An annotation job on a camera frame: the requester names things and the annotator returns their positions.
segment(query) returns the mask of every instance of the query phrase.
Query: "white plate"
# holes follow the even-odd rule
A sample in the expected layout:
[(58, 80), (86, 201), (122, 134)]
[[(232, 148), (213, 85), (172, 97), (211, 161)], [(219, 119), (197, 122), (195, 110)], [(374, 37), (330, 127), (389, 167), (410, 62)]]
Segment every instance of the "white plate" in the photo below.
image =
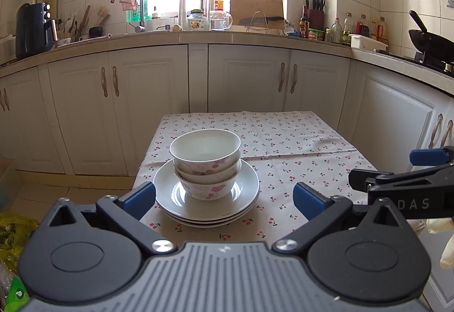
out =
[(180, 218), (177, 218), (177, 217), (174, 217), (172, 216), (171, 214), (169, 214), (167, 211), (164, 210), (164, 212), (166, 213), (167, 216), (169, 216), (173, 221), (176, 221), (177, 223), (180, 223), (182, 225), (186, 225), (186, 226), (190, 226), (190, 227), (198, 227), (198, 228), (201, 228), (201, 229), (208, 229), (208, 228), (211, 228), (211, 227), (218, 227), (218, 226), (224, 226), (224, 225), (228, 225), (234, 221), (237, 221), (238, 219), (240, 219), (241, 217), (243, 217), (245, 214), (247, 214), (252, 208), (253, 208), (253, 205), (254, 203), (252, 203), (251, 206), (249, 206), (248, 208), (244, 209), (243, 211), (241, 211), (239, 214), (237, 214), (236, 216), (234, 217), (230, 217), (228, 220), (225, 220), (225, 221), (221, 221), (221, 222), (218, 222), (218, 223), (213, 223), (213, 224), (195, 224), (195, 223), (189, 223), (188, 221), (184, 221)]
[(186, 194), (173, 169), (167, 161), (153, 179), (156, 201), (170, 214), (193, 221), (221, 221), (246, 209), (259, 192), (256, 172), (246, 161), (241, 160), (241, 170), (230, 194), (214, 201), (201, 201)]
[(187, 220), (187, 219), (184, 219), (184, 218), (180, 218), (180, 217), (177, 217), (177, 216), (174, 216), (172, 214), (169, 214), (164, 208), (164, 212), (169, 216), (171, 217), (173, 220), (175, 221), (180, 221), (180, 223), (184, 223), (185, 225), (187, 224), (191, 224), (192, 226), (196, 226), (197, 227), (205, 227), (207, 225), (214, 225), (214, 224), (219, 224), (219, 223), (222, 223), (222, 225), (225, 225), (225, 223), (230, 223), (232, 220), (236, 220), (237, 218), (241, 217), (241, 216), (244, 216), (247, 212), (249, 212), (255, 205), (256, 201), (257, 201), (257, 198), (258, 196), (256, 196), (256, 198), (254, 199), (254, 201), (248, 206), (246, 207), (244, 210), (240, 211), (239, 213), (233, 215), (233, 216), (230, 216), (230, 217), (227, 217), (227, 218), (224, 218), (222, 220), (215, 220), (215, 221), (194, 221), (194, 220)]

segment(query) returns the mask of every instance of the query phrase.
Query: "table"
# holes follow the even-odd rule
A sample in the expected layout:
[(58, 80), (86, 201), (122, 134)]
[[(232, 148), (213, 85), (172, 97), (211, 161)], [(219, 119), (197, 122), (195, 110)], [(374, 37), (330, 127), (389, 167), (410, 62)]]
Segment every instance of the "table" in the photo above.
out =
[[(155, 203), (141, 221), (181, 246), (186, 240), (265, 241), (269, 245), (307, 222), (294, 207), (294, 185), (303, 181), (324, 196), (340, 194), (364, 204), (366, 193), (348, 184), (354, 168), (374, 169), (363, 155), (313, 112), (185, 113), (161, 120), (140, 166), (134, 187), (152, 181), (172, 156), (178, 136), (202, 128), (233, 131), (242, 140), (241, 157), (256, 170), (260, 194), (241, 219), (221, 227), (199, 229), (170, 219)], [(412, 226), (418, 226), (418, 220)]]

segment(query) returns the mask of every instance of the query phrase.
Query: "stacked bowls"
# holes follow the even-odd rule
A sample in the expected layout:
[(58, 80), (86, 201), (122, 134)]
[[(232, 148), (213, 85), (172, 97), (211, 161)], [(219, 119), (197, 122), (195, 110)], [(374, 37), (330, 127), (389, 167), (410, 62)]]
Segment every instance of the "stacked bowls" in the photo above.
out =
[(240, 138), (221, 129), (192, 131), (170, 145), (175, 174), (185, 191), (204, 201), (228, 194), (241, 170)]

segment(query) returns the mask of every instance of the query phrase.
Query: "screw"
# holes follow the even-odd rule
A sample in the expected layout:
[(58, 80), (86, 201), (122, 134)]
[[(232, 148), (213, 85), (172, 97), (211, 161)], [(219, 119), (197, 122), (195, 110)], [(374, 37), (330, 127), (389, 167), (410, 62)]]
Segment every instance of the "screw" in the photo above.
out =
[(155, 252), (165, 253), (175, 248), (175, 245), (167, 239), (155, 240), (151, 243), (151, 249)]
[(276, 242), (276, 248), (283, 252), (293, 251), (298, 247), (298, 243), (293, 239), (281, 239)]

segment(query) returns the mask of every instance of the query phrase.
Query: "cutting board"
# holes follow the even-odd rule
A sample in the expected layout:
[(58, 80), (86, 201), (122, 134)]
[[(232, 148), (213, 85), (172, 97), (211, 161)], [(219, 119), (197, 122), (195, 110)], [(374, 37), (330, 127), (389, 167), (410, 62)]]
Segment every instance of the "cutting board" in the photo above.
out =
[[(284, 7), (282, 0), (230, 0), (233, 25), (249, 26), (257, 12), (263, 12), (270, 29), (284, 29)], [(262, 14), (254, 17), (253, 27), (266, 28)]]

